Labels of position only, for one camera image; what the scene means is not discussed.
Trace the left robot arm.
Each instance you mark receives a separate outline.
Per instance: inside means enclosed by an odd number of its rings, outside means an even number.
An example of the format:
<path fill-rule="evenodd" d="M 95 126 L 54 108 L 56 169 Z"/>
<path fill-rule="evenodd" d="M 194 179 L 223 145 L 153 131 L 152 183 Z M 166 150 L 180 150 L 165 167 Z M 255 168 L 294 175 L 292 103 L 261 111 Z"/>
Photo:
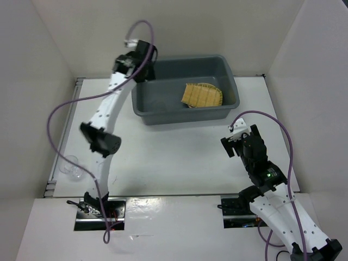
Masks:
<path fill-rule="evenodd" d="M 135 50 L 116 58 L 108 91 L 89 122 L 80 124 L 80 131 L 90 144 L 92 184 L 84 194 L 84 204 L 95 217 L 108 212 L 108 177 L 113 155 L 121 146 L 121 138 L 113 134 L 116 119 L 130 92 L 138 83 L 154 80 L 152 57 L 156 47 L 142 40 L 127 42 Z"/>

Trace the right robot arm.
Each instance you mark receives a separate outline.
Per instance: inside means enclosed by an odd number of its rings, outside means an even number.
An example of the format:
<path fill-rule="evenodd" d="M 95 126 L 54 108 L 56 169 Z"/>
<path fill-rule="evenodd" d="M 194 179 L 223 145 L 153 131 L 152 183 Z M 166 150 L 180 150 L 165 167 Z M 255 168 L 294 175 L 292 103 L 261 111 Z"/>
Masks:
<path fill-rule="evenodd" d="M 256 125 L 238 119 L 221 139 L 229 157 L 240 157 L 253 185 L 239 193 L 238 207 L 254 213 L 279 237 L 291 260 L 335 260 L 342 250 L 312 220 L 280 168 L 267 156 L 267 148 Z"/>

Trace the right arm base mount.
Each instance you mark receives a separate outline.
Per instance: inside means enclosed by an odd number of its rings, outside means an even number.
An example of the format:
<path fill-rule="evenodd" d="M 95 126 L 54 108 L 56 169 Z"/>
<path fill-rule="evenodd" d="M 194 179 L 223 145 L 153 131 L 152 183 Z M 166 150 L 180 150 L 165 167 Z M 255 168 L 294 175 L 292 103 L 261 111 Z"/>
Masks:
<path fill-rule="evenodd" d="M 217 207 L 222 211 L 223 226 L 227 228 L 249 228 L 258 225 L 257 215 L 247 209 L 237 194 L 222 195 Z"/>

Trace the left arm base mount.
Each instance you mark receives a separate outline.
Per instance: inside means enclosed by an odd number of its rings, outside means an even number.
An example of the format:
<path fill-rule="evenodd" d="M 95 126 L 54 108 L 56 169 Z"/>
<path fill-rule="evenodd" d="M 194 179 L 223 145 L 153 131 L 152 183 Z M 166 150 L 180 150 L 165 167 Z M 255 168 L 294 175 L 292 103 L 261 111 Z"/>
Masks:
<path fill-rule="evenodd" d="M 106 229 L 105 220 L 101 211 L 88 207 L 82 199 L 79 201 L 67 200 L 67 204 L 76 206 L 75 231 L 102 231 Z M 122 231 L 125 227 L 126 200 L 111 198 L 105 208 L 108 225 L 112 231 Z"/>

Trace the woven bamboo basket tray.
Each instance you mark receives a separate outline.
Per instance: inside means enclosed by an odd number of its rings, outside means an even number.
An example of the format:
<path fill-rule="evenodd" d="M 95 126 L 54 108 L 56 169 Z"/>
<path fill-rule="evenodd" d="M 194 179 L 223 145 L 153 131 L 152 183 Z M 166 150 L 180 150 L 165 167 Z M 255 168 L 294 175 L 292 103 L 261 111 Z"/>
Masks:
<path fill-rule="evenodd" d="M 198 108 L 221 106 L 223 93 L 209 83 L 187 83 L 181 102 Z"/>

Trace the grey plastic bin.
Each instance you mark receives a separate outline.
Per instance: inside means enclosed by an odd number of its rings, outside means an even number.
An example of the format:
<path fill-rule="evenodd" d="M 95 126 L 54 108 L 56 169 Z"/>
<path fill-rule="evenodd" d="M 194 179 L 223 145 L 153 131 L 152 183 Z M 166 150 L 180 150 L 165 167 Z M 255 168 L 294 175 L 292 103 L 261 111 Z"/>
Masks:
<path fill-rule="evenodd" d="M 232 70 L 221 55 L 161 58 L 154 74 L 154 80 L 132 90 L 134 113 L 148 126 L 220 120 L 240 104 Z"/>

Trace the aluminium table edge rail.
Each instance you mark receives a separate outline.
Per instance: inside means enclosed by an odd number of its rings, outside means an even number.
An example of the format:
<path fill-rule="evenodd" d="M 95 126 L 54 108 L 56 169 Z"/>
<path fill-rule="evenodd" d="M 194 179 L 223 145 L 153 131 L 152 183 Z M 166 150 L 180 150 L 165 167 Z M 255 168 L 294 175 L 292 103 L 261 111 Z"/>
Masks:
<path fill-rule="evenodd" d="M 59 95 L 58 98 L 53 101 L 52 106 L 50 107 L 51 110 L 49 111 L 48 115 L 56 106 L 60 105 L 61 103 L 77 98 L 81 92 L 84 79 L 84 77 L 76 78 L 74 86 L 71 85 L 70 87 L 68 87 L 66 94 Z M 52 144 L 60 152 L 64 152 L 67 138 L 66 135 L 71 128 L 71 121 L 73 118 L 73 116 L 71 116 L 71 113 L 74 114 L 75 109 L 76 105 L 67 105 L 64 108 L 57 110 L 51 118 L 50 130 Z M 57 189 L 58 179 L 61 174 L 60 166 L 62 164 L 62 159 L 54 149 L 52 149 L 52 152 L 54 153 L 54 158 L 52 161 L 52 167 L 48 176 L 48 181 L 45 187 L 43 198 L 55 198 L 55 191 Z"/>

